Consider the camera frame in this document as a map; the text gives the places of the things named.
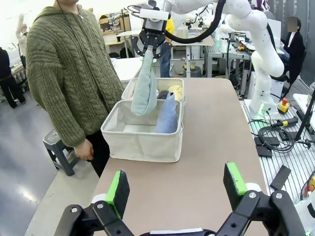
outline person in yellow shirt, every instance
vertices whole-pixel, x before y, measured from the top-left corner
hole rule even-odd
[[[167,21],[166,30],[169,31],[171,34],[174,34],[175,26],[172,18]],[[166,38],[165,40],[169,43],[172,42],[172,40],[170,40],[169,38]],[[167,49],[165,48],[164,44],[162,44],[161,52],[164,52],[165,50]],[[171,50],[168,50],[159,60],[161,78],[170,78],[169,70],[171,67],[171,57],[172,57]]]

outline black jacket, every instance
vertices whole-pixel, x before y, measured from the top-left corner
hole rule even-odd
[[[290,72],[290,82],[293,83],[302,70],[305,46],[303,36],[300,32],[296,32],[290,47],[288,47],[291,34],[289,33],[286,40],[282,40],[282,42],[284,43],[283,48],[290,54],[290,63],[287,70]]]
[[[0,79],[11,75],[10,59],[8,52],[0,48]]]

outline corrugated metal wall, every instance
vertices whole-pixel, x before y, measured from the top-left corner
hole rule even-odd
[[[301,34],[304,39],[307,56],[304,62],[301,78],[310,85],[315,80],[315,9],[314,0],[268,0],[270,11],[276,20],[282,21],[282,38],[287,35],[287,18],[298,17],[302,22]]]

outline yellow cloth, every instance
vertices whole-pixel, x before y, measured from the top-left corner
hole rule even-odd
[[[174,21],[173,21],[172,18],[167,21],[166,30],[168,32],[170,32],[171,34],[174,34],[174,32],[175,32],[175,25],[174,25]]]
[[[169,92],[173,92],[175,95],[175,100],[181,100],[183,97],[183,88],[180,85],[174,85],[168,88]]]

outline person in black clothing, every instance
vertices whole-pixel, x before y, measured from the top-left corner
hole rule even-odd
[[[12,108],[16,108],[17,104],[14,98],[17,98],[21,104],[25,104],[26,100],[23,96],[22,89],[16,83],[11,73],[10,59],[8,52],[0,47],[0,87]]]
[[[301,21],[297,18],[297,30],[289,32],[286,40],[281,40],[281,50],[284,55],[280,55],[280,58],[284,63],[284,72],[290,71],[290,78],[297,78],[303,66],[305,46],[300,33],[301,26]]]

